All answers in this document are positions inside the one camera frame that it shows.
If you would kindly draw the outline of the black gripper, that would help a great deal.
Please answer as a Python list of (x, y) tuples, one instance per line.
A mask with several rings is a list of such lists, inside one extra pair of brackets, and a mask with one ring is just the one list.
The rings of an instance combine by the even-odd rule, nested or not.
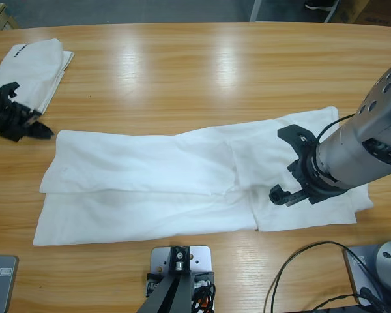
[(54, 133), (38, 121), (40, 114), (0, 94), (0, 137), (18, 142), (24, 136), (50, 140)]
[(347, 189), (331, 186), (322, 180), (314, 172), (309, 155), (299, 156), (298, 160), (289, 165), (287, 169), (298, 181), (302, 189), (290, 193), (289, 191), (284, 191), (277, 184), (269, 192), (269, 198), (274, 205), (286, 205), (289, 207), (305, 199), (308, 199), (311, 204), (316, 204), (347, 192)]

